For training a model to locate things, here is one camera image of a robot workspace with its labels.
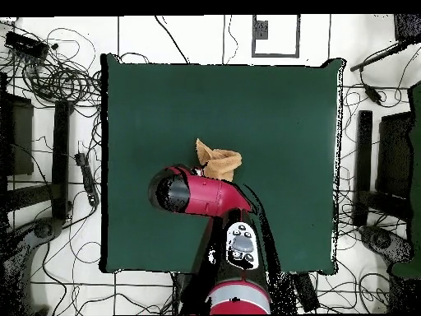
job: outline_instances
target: power adapter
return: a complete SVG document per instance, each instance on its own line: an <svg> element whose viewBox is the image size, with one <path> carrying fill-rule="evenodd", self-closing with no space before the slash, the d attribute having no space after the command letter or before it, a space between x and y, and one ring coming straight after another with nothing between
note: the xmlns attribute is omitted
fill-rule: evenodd
<svg viewBox="0 0 421 316"><path fill-rule="evenodd" d="M371 86L366 85L365 86L365 94L367 95L367 97L374 103L376 103L377 105L382 105L382 97L380 96L380 94L376 91L376 89L374 89Z"/></svg>

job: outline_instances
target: robot control buttons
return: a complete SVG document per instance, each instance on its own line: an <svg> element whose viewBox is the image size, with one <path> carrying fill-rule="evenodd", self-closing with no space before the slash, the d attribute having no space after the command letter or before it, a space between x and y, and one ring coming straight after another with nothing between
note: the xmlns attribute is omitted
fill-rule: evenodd
<svg viewBox="0 0 421 316"><path fill-rule="evenodd" d="M226 260L244 270L259 266L257 236L253 228L244 222L232 224L227 231Z"/></svg>

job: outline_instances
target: metal frame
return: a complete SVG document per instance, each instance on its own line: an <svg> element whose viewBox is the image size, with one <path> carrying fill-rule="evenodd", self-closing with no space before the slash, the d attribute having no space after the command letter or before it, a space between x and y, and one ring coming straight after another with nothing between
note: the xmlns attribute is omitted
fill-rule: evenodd
<svg viewBox="0 0 421 316"><path fill-rule="evenodd" d="M297 29L295 32L295 53L256 53L257 15L252 15L252 58L299 58L299 40L301 29L301 15L297 15Z"/></svg>
<svg viewBox="0 0 421 316"><path fill-rule="evenodd" d="M7 166L11 144L12 108L7 93L7 75L0 73L0 313L36 314L31 305L30 265L33 252L62 232L71 209L67 197L69 118L72 105L57 101L54 112L52 183L7 190ZM51 200L53 217L40 219L8 232L7 213Z"/></svg>
<svg viewBox="0 0 421 316"><path fill-rule="evenodd" d="M372 111L360 110L357 119L352 225L366 225L370 207L402 221L410 221L413 212L408 199L370 191L371 157Z"/></svg>

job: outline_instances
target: green table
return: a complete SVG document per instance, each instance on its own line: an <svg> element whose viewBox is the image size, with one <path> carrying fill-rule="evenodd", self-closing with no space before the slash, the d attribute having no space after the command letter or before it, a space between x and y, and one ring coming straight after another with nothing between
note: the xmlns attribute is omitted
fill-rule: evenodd
<svg viewBox="0 0 421 316"><path fill-rule="evenodd" d="M207 219L153 208L147 188L165 166L199 165L200 138L242 155L234 182L261 199L282 268L334 272L332 183L344 61L201 66L122 64L103 55L101 62L104 271L191 271Z"/></svg>

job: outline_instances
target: white floor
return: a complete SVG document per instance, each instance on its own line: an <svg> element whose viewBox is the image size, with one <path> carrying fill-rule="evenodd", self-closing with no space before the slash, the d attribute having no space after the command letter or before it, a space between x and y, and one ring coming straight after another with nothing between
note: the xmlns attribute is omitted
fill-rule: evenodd
<svg viewBox="0 0 421 316"><path fill-rule="evenodd" d="M225 17L226 27L223 50L223 25L224 17L221 16L166 16L159 17L168 28L178 43L190 63L200 64L221 64L224 52L224 63L229 64L297 64L320 66L328 58L344 58L347 67L344 74L344 85L353 86L360 83L359 74L350 72L349 68L356 63L362 62L368 55L384 49L395 42L394 26L392 15L302 15L301 18L301 42L300 58L252 58L252 16L227 15ZM278 35L275 30L271 31L271 26L276 18L269 18L270 35ZM177 51L173 42L158 25L153 16L126 16L120 17L55 17L55 18L21 18L18 27L37 34L46 39L48 36L51 43L56 40L59 44L58 52L68 57L77 55L73 61L89 67L90 74L94 74L100 68L99 55L101 53L142 53L153 63L183 63L183 57ZM4 36L10 28L0 25L0 35ZM0 37L0 47L4 38ZM400 78L408 61L413 57L418 46L410 47L406 51L395 56L383 59L374 63L364 70L364 80L372 86L391 87L385 89L385 105L396 103L395 91L393 88L412 86L421 80L421 69L419 58L415 57L405 71L405 75L400 82ZM7 50L1 48L0 57L7 56ZM144 63L140 56L127 55L123 60L125 63ZM16 77L15 94L23 95L24 82ZM37 100L30 94L35 107L40 107ZM403 91L403 101L407 101L406 91ZM345 108L344 122L352 116L350 125L347 128L347 135L354 139L355 115L360 109L370 109L373 111L374 129L373 141L378 137L378 123L381 116L399 113L409 110L409 105L400 102L393 108L384 109L375 105L370 100L366 100L363 90L354 86L350 89L346 105L350 105L350 110ZM37 109L34 117L34 145L33 149L48 151L48 146L53 144L53 111L51 109ZM91 129L93 127L92 118L84 118L80 114L73 114L71 120L70 133L70 155L77 153L77 149L87 146L91 139ZM342 155L345 156L354 150L354 143L345 135L342 142ZM91 157L91 168L96 170L100 166L100 149L97 148L97 158ZM47 180L51 179L51 154L34 152L35 159L39 162ZM377 164L374 160L376 152L372 155L372 183L376 178ZM353 176L354 157L346 156L342 160L341 188L352 189L352 180L347 178ZM100 181L100 170L96 179ZM33 185L33 181L42 181L39 171L36 170L31 176L16 176L16 181L24 183L10 183L10 188ZM71 160L70 179L74 184L69 185L69 196L74 198L81 190L81 172ZM74 220L86 216L90 212L86 195L81 193L77 196ZM15 225L19 226L34 219L35 215L47 208L48 203L39 204L23 210L16 211L13 217ZM345 206L344 211L349 211L350 206ZM42 215L48 216L49 210ZM369 220L374 222L378 216L370 216ZM346 216L342 216L342 221L347 221ZM65 230L51 243L49 259L46 264L48 272L65 284L75 283L67 286L67 294L62 303L58 306L56 314L75 315L79 309L83 315L113 315L113 314L138 314L142 311L142 306L156 304L162 307L170 298L172 292L172 281L169 274L152 272L120 272L116 275L103 274L98 269L99 244L100 244L100 210L90 217L84 225L81 223L74 225L72 231ZM393 217L388 217L382 224L396 222ZM342 231L352 230L352 227L341 225ZM399 225L399 234L405 236L405 226ZM77 260L71 251L69 238L72 239L72 249L78 253ZM369 252L358 241L358 233L343 235L338 242L337 259L340 262L339 272L334 276L316 276L313 273L314 281L317 278L317 289L321 303L324 307L334 307L333 310L320 309L318 313L329 312L350 312L366 313L358 293L358 284L361 277L370 272L380 273L386 276L386 267L377 255ZM42 246L36 252L32 265L32 291L36 304L47 304L50 306L50 313L56 307L64 289L62 286L49 279L41 268L42 260L46 253L46 246ZM370 295L365 293L364 303L369 312L381 313L386 310L386 298L383 292L388 291L388 282L379 276L366 276L363 280L363 288ZM77 305L72 305L76 296ZM158 308L150 308L151 312L156 312Z"/></svg>

